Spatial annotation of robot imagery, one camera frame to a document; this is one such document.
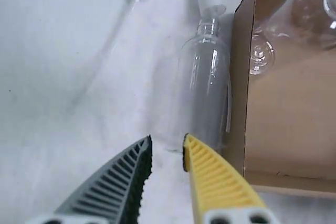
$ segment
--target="wine glass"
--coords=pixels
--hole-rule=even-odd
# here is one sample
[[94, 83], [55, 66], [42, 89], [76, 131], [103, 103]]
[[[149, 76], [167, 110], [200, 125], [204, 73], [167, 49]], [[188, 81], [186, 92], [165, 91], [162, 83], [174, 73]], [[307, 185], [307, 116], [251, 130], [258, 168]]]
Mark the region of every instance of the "wine glass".
[[321, 51], [336, 47], [336, 0], [286, 0], [254, 29], [250, 74], [268, 71], [275, 62], [271, 41], [279, 37]]

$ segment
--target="glass bottle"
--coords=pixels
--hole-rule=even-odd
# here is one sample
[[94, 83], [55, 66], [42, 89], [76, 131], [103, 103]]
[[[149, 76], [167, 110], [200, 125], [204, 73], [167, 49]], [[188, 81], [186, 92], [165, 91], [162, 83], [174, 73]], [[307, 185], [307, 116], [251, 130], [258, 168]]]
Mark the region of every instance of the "glass bottle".
[[218, 33], [218, 18], [203, 17], [195, 37], [172, 59], [177, 71], [168, 125], [171, 150], [182, 150], [186, 133], [213, 149], [220, 147], [226, 121], [229, 51]]
[[266, 72], [274, 63], [271, 42], [279, 37], [321, 51], [336, 47], [336, 0], [286, 0], [256, 26], [251, 41], [250, 73]]

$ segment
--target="cardboard box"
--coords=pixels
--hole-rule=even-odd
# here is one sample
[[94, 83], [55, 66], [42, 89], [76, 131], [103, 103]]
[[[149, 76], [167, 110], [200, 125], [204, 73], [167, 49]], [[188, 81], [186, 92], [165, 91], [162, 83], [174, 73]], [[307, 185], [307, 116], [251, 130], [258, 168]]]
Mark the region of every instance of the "cardboard box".
[[242, 0], [234, 18], [231, 132], [224, 157], [256, 189], [336, 196], [336, 51], [272, 42], [276, 63], [249, 75], [254, 20], [285, 0]]

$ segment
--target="bottle neck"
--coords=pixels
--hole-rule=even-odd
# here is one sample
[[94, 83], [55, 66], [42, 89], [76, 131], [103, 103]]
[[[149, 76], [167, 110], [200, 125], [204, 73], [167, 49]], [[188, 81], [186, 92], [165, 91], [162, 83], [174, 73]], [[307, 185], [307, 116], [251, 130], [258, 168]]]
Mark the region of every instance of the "bottle neck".
[[323, 5], [328, 16], [336, 21], [336, 0], [323, 0]]
[[197, 28], [197, 35], [213, 35], [219, 34], [218, 18], [202, 18]]

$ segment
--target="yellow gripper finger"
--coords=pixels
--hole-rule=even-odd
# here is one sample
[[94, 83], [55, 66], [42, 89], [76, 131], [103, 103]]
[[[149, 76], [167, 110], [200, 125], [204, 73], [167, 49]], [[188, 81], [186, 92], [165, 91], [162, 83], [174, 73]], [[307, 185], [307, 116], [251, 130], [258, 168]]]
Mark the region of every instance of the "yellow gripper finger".
[[183, 143], [183, 168], [190, 173], [194, 223], [279, 224], [249, 183], [190, 134]]

